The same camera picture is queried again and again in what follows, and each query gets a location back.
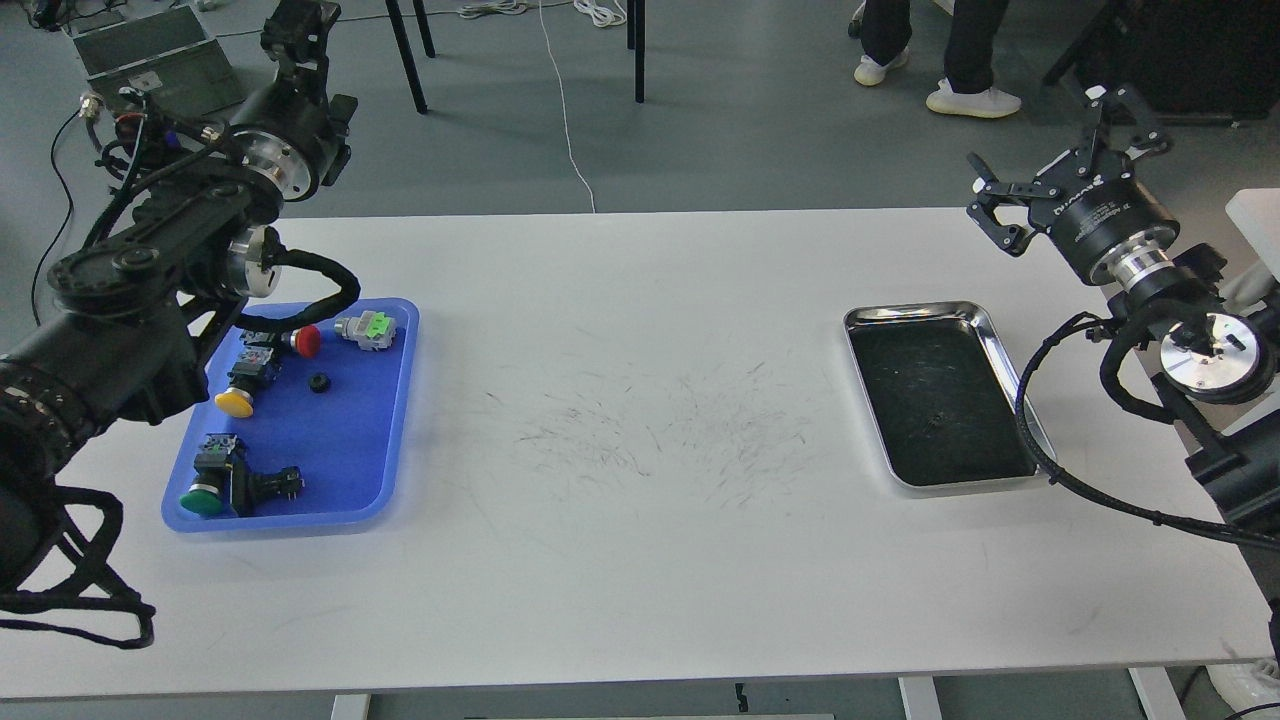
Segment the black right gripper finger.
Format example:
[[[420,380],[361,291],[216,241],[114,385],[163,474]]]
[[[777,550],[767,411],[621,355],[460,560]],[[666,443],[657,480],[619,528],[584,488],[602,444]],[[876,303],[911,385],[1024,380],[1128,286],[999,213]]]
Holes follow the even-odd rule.
[[[1071,151],[1076,173],[1132,170],[1138,161],[1171,150],[1171,136],[1134,86],[1096,85],[1084,95],[1085,124]]]
[[[977,152],[969,152],[966,161],[977,174],[974,197],[966,205],[966,214],[997,249],[1009,256],[1021,256],[1043,227],[1004,224],[996,217],[996,210],[1006,206],[1030,210],[1033,201],[1056,200],[1062,190],[1036,181],[1002,182]]]

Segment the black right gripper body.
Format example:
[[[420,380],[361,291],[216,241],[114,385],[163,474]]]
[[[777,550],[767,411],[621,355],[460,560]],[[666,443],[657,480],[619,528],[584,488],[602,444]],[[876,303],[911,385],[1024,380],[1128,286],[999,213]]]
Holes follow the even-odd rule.
[[[1129,159],[1106,152],[1093,170],[1079,173],[1075,152],[1062,152],[1039,173],[1039,184],[1059,191],[1039,202],[1039,229],[1088,286],[1114,277],[1105,258],[1129,241],[1169,249],[1180,232],[1172,214],[1142,184]]]

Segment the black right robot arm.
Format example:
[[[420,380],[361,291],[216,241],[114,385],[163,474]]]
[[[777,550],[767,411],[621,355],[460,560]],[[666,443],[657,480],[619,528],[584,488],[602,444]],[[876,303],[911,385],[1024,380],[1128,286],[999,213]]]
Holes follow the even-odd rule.
[[[1052,483],[1107,509],[1210,541],[1277,552],[1277,414],[1231,434],[1213,429],[1202,404],[1238,406],[1260,398],[1277,378],[1277,288],[1252,299],[1219,291],[1225,258],[1199,243],[1176,258],[1180,225],[1135,173],[1142,158],[1169,151],[1171,140],[1130,85],[1087,92],[1078,143],[1025,182],[1001,181],[983,158],[968,215],[1009,256],[1046,236],[1083,284],[1115,283],[1110,316],[1079,313],[1048,336],[1021,372],[1012,413],[1020,437]],[[1027,391],[1050,351],[1084,333],[1106,350],[1100,384],[1125,413],[1183,424],[1198,442],[1187,459],[1217,506],[1206,521],[1143,509],[1074,477],[1050,459],[1029,427]]]

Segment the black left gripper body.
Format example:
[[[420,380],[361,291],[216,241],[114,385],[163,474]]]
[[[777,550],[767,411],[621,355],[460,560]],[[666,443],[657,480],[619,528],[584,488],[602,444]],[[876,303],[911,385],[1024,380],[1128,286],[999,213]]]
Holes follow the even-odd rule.
[[[274,82],[250,95],[230,119],[243,164],[271,181],[287,202],[311,199],[333,186],[347,167],[353,96],[320,102],[291,85]]]

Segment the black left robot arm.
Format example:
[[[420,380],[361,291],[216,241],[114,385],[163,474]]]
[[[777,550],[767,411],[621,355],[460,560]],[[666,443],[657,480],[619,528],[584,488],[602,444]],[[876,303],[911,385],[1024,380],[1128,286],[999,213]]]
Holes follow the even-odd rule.
[[[275,79],[229,126],[174,118],[200,149],[143,170],[169,120],[148,94],[122,187],[83,249],[47,274],[61,315],[3,355],[3,626],[51,632],[50,611],[123,612],[138,633],[63,633],[119,650],[154,642],[155,607],[109,565],[122,501],[56,474],[114,421],[156,425],[209,396],[206,364],[234,328],[297,331],[360,296],[339,263],[285,249],[285,202],[334,184],[358,102]]]

